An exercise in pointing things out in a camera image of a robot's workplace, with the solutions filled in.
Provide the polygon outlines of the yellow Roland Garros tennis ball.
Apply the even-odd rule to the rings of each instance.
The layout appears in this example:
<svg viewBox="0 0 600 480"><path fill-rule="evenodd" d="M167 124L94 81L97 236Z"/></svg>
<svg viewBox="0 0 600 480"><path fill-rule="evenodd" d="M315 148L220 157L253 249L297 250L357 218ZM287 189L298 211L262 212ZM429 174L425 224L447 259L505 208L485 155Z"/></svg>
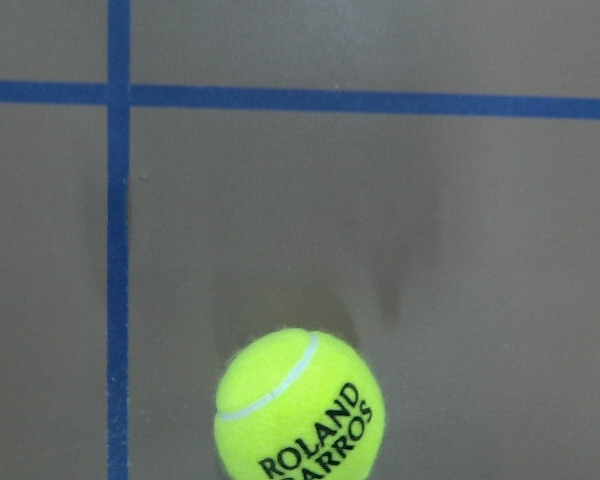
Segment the yellow Roland Garros tennis ball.
<svg viewBox="0 0 600 480"><path fill-rule="evenodd" d="M379 383L346 342L279 330L229 363L214 440L232 479L367 479L386 425Z"/></svg>

